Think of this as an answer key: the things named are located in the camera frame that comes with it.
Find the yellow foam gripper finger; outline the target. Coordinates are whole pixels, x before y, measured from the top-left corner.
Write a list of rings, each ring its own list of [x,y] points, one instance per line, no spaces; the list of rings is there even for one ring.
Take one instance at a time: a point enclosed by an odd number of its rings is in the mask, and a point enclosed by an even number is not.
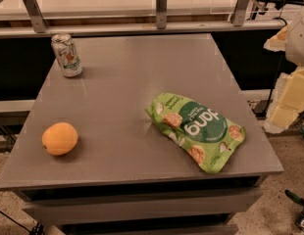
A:
[[[264,48],[274,52],[284,51],[287,32],[288,26],[283,27],[276,35],[265,42]]]
[[[265,130],[278,134],[288,129],[304,111],[304,67],[282,72],[277,80],[273,102],[265,120]]]

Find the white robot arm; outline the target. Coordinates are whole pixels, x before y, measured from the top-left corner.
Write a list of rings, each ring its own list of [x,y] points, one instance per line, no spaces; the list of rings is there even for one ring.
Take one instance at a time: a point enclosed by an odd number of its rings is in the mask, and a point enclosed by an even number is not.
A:
[[[268,39],[264,48],[283,51],[285,58],[296,65],[291,74],[279,76],[264,123],[267,132],[281,133],[304,112],[304,8],[290,24]]]

